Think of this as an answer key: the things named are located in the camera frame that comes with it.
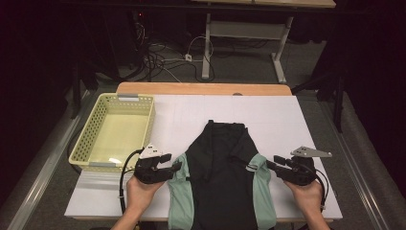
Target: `white desk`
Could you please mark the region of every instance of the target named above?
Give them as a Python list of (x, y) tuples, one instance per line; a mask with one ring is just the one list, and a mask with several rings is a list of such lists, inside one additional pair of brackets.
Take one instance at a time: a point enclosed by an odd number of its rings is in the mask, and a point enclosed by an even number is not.
[[(172, 159), (188, 148), (210, 119), (215, 122), (244, 123), (259, 153), (269, 160), (273, 160), (274, 154), (290, 158), (290, 151), (300, 146), (314, 148), (294, 96), (155, 95), (155, 109), (151, 142), (165, 153), (172, 153)], [(315, 167), (325, 172), (318, 158), (315, 159)], [(82, 172), (65, 216), (76, 219), (118, 218), (122, 214), (118, 199), (119, 179), (119, 173)], [(269, 187), (278, 221), (303, 220), (290, 190), (273, 172)], [(323, 212), (326, 219), (342, 218), (333, 193), (329, 193), (326, 206)], [(168, 213), (169, 187), (165, 184), (142, 219), (166, 220)]]

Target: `table leg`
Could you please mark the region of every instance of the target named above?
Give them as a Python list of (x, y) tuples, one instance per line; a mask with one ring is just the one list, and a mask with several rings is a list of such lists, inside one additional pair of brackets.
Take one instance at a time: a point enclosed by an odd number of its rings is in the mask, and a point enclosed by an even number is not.
[(206, 18), (206, 40), (204, 45), (204, 57), (202, 66), (202, 79), (207, 80), (210, 75), (210, 22), (211, 15), (207, 13)]
[(272, 62), (274, 62), (275, 71), (277, 73), (279, 83), (286, 83), (286, 78), (284, 77), (284, 73), (283, 73), (283, 69), (282, 69), (282, 65), (281, 65), (281, 55), (282, 55), (282, 51), (284, 48), (284, 44), (286, 43), (286, 40), (287, 40), (287, 36), (289, 35), (290, 26), (292, 25), (292, 21), (293, 21), (293, 17), (287, 18), (287, 21), (286, 21), (286, 24), (285, 24), (285, 27), (284, 27), (284, 30), (282, 33), (278, 52), (272, 53)]

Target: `plastic basket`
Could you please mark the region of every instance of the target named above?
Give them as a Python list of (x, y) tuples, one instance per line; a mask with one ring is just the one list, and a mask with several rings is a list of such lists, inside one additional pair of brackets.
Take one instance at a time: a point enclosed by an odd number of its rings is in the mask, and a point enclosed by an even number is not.
[[(153, 96), (101, 94), (69, 157), (85, 171), (120, 172), (128, 155), (146, 147), (155, 117)], [(133, 169), (138, 155), (128, 168)]]

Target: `desk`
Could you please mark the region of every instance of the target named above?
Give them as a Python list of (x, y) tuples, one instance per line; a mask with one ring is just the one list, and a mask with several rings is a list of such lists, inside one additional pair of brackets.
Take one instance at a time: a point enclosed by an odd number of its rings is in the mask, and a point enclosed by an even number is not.
[[(156, 116), (151, 142), (164, 152), (172, 153), (172, 159), (183, 153), (197, 137), (197, 134), (188, 133), (192, 131), (199, 134), (208, 117), (214, 118), (216, 122), (240, 122), (249, 116), (251, 123), (244, 124), (249, 128), (259, 152), (269, 159), (272, 159), (273, 154), (289, 157), (289, 152), (301, 145), (314, 148), (298, 101), (290, 95), (285, 85), (127, 82), (122, 83), (117, 90), (119, 95), (154, 92), (159, 95), (155, 95)], [(230, 96), (235, 93), (244, 96)], [(260, 116), (260, 111), (266, 113), (266, 116)], [(315, 158), (315, 167), (325, 172), (318, 158)], [(65, 216), (76, 219), (118, 218), (121, 215), (119, 179), (119, 173), (82, 172)], [(273, 172), (270, 190), (277, 221), (303, 220), (290, 190)], [(164, 185), (142, 219), (167, 220), (168, 213), (169, 187)], [(342, 218), (332, 193), (327, 197), (324, 216), (330, 220)]]
[[(193, 0), (196, 2), (212, 3), (234, 3), (245, 5), (271, 5), (284, 7), (305, 7), (305, 8), (334, 8), (335, 3), (332, 0)], [(279, 40), (280, 44), (278, 51), (271, 54), (272, 62), (274, 63), (275, 71), (279, 83), (286, 83), (284, 77), (281, 55), (284, 44), (289, 35), (290, 26), (292, 25), (293, 16), (286, 19), (285, 24), (263, 24), (263, 23), (244, 23), (244, 22), (227, 22), (214, 21), (211, 19), (211, 14), (207, 13), (206, 18), (206, 42), (205, 52), (202, 67), (202, 79), (206, 80), (210, 75), (210, 37), (211, 36), (231, 36), (231, 37), (250, 37), (259, 39)]]

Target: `black garment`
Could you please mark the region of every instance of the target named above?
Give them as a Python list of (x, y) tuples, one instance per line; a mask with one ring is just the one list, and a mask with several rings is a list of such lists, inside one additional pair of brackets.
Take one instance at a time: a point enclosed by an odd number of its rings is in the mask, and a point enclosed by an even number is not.
[(258, 229), (254, 173), (245, 168), (257, 153), (244, 124), (206, 124), (186, 151), (194, 202), (192, 229)]

